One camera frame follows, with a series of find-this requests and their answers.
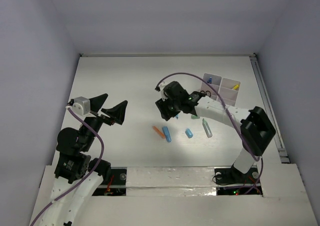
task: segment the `wire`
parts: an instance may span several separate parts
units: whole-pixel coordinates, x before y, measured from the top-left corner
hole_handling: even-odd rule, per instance
[[[244,195],[248,194],[253,188],[256,187],[257,183],[260,181],[260,177],[262,175],[262,171],[264,170],[264,160],[262,157],[260,157],[261,160],[261,170],[260,170],[260,174],[258,176],[258,178],[256,179],[256,181],[254,182],[254,184],[251,186],[250,189],[247,190],[247,192],[244,193]]]
[[[111,179],[110,179],[110,182],[108,183],[107,187],[106,187],[106,190],[104,193],[108,193],[110,191],[110,185],[112,184],[112,181],[114,180],[114,175],[111,176]]]
[[[100,137],[100,135],[90,126],[88,125],[85,121],[83,121],[82,119],[80,119],[71,109],[70,106],[68,105],[66,107],[66,109],[69,111],[70,114],[72,114],[73,117],[75,117],[78,121],[80,121],[84,126],[86,126],[100,141],[101,143],[101,152],[99,155],[99,158],[96,162],[96,164],[93,166],[93,168],[89,171],[89,173],[87,173],[78,183],[76,183],[74,186],[72,186],[70,189],[68,189],[67,191],[65,191],[63,194],[61,194],[60,196],[56,197],[53,201],[58,201],[61,198],[63,198],[64,196],[66,196],[67,194],[69,194],[71,191],[73,191],[75,188],[77,188],[80,184],[83,183],[83,181],[85,181],[97,168],[97,166],[99,165],[102,156],[104,154],[104,150],[105,150],[105,145],[104,142],[102,140],[102,138]],[[41,211],[40,213],[38,213],[38,215],[35,217],[35,219],[32,221],[32,223],[30,224],[30,226],[34,226],[36,221],[40,218],[40,216],[51,206],[53,205],[53,201],[50,202],[49,204],[47,204]]]
[[[248,177],[253,183],[255,183],[255,181],[253,180],[253,178],[251,178],[251,176]]]
[[[164,77],[163,79],[161,79],[159,81],[159,83],[156,85],[156,88],[159,87],[159,85],[167,78],[173,76],[173,75],[189,75],[189,76],[192,76],[192,77],[195,77],[199,80],[201,80],[203,83],[205,83],[211,90],[214,91],[214,93],[219,97],[220,101],[221,101],[221,105],[223,106],[223,109],[226,111],[226,114],[228,115],[228,117],[230,118],[230,121],[235,129],[235,131],[237,132],[237,134],[239,135],[240,139],[242,140],[243,144],[244,144],[244,147],[245,149],[250,153],[250,155],[252,156],[252,158],[258,162],[259,161],[259,158],[256,158],[255,155],[253,154],[252,150],[250,149],[247,141],[245,140],[245,138],[242,136],[240,130],[238,129],[237,125],[236,125],[236,122],[235,120],[232,118],[232,115],[231,113],[229,112],[227,106],[226,106],[226,103],[224,102],[224,100],[222,99],[222,97],[220,96],[220,94],[216,91],[216,89],[214,89],[210,84],[208,84],[205,80],[203,80],[202,78],[200,78],[199,76],[197,75],[194,75],[194,74],[191,74],[191,73],[187,73],[187,72],[176,72],[176,73],[172,73],[170,75],[167,75],[166,77]]]
[[[234,183],[232,183],[232,184],[218,184],[216,181],[214,181],[214,178],[216,178],[216,175],[215,176],[213,176],[213,178],[212,178],[212,182],[214,182],[216,185],[218,185],[218,186],[227,186],[227,185],[234,185]]]
[[[252,186],[251,186],[251,185],[243,185],[243,186],[241,186],[240,188],[239,188],[239,186],[224,187],[225,190],[227,190],[227,189],[237,189],[237,190],[240,190],[240,189],[242,189],[242,188],[252,188]],[[257,190],[257,191],[259,192],[259,194],[261,194],[260,190],[259,190],[257,187],[254,186],[252,189]]]

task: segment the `black bracket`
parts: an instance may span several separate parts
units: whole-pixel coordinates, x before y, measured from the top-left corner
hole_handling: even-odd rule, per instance
[[[246,174],[241,173],[234,167],[231,168],[215,168],[213,181],[218,186],[234,185],[234,184],[249,184],[253,183],[251,179],[256,180],[258,170],[256,167],[251,167]]]
[[[126,168],[111,168],[111,176],[113,175],[113,181],[110,187],[113,186],[126,186],[126,179],[127,179],[127,169]],[[107,185],[110,180],[103,181],[102,185]]]

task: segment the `gray marker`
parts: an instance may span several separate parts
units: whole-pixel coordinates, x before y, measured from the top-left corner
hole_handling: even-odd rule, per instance
[[[206,136],[208,138],[211,138],[212,137],[212,132],[211,132],[211,129],[210,129],[209,125],[208,125],[208,122],[205,119],[202,119],[202,125],[203,125],[204,131],[206,133]]]

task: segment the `red wire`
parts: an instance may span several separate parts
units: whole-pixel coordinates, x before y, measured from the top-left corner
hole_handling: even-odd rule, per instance
[[[253,178],[251,178],[251,176],[249,176],[249,179],[250,179],[253,183],[255,183],[255,181],[253,180]]]
[[[110,191],[109,187],[112,184],[112,181],[114,180],[114,177],[115,177],[114,175],[111,176],[110,182],[108,183],[104,193],[108,193]]]
[[[242,188],[246,185],[246,183],[247,183],[247,181],[245,180],[243,186],[241,186],[241,187],[240,187],[239,189],[237,189],[236,191],[242,189]]]

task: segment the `green marker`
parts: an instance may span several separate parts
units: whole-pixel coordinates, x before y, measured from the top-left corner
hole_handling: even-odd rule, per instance
[[[199,116],[196,116],[196,115],[191,115],[191,118],[192,118],[193,120],[195,120],[195,119],[200,119],[200,117],[199,117]]]

